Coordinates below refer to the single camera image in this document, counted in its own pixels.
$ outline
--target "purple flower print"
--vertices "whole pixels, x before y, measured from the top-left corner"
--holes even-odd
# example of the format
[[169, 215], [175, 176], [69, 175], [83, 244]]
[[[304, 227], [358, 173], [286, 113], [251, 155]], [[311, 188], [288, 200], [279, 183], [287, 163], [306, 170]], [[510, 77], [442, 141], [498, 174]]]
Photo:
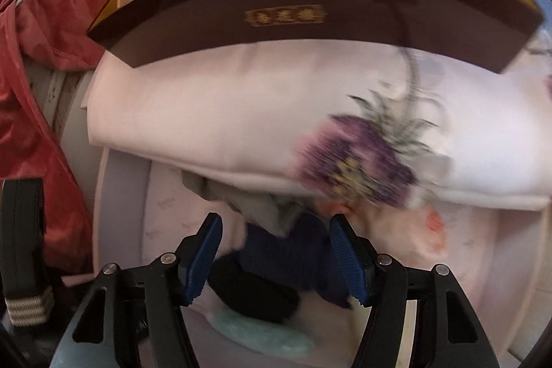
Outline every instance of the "purple flower print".
[[357, 116], [331, 116], [296, 149], [290, 175], [332, 197], [362, 197], [401, 207], [416, 179], [374, 125]]

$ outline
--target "gold label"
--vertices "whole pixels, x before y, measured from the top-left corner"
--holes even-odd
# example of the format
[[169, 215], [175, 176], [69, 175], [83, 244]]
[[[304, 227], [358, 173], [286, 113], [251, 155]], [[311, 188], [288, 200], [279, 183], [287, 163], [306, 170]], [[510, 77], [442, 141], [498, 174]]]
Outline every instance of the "gold label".
[[245, 12], [245, 20], [253, 27], [321, 24], [325, 16], [321, 5], [291, 5]]

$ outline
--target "white fabric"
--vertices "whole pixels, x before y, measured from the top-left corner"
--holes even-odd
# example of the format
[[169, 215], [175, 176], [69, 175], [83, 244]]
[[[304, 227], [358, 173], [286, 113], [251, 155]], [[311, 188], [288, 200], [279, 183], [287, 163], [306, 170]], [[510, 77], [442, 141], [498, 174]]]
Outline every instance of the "white fabric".
[[[413, 114], [436, 123], [410, 161], [438, 198], [540, 210], [552, 193], [549, 60], [527, 52], [497, 75], [415, 51], [422, 97]], [[328, 115], [360, 115], [348, 96], [369, 89], [404, 104], [407, 66], [376, 43], [279, 41], [204, 50], [131, 68], [106, 53], [88, 101], [96, 145], [127, 151], [244, 190], [316, 195], [288, 178], [294, 148]]]

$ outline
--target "blue gripper pad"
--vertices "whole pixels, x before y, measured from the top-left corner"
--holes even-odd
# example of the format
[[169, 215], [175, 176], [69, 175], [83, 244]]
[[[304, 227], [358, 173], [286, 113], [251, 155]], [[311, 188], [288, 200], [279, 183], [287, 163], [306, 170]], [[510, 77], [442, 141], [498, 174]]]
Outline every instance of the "blue gripper pad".
[[366, 307], [370, 299], [366, 271], [373, 271], [372, 261], [343, 215], [330, 220], [329, 238], [351, 295]]
[[211, 212], [197, 234], [182, 240], [178, 246], [178, 277], [188, 304], [201, 294], [222, 238], [223, 220]]

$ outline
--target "pink fabric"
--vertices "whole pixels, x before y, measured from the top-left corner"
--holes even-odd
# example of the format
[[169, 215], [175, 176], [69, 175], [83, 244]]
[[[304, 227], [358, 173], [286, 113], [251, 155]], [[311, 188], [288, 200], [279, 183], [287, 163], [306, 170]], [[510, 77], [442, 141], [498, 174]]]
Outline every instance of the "pink fabric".
[[86, 31], [107, 0], [15, 2], [0, 3], [0, 178], [43, 178], [46, 263], [76, 272], [90, 262], [92, 221], [32, 96], [21, 49], [56, 69], [94, 68], [103, 50]]

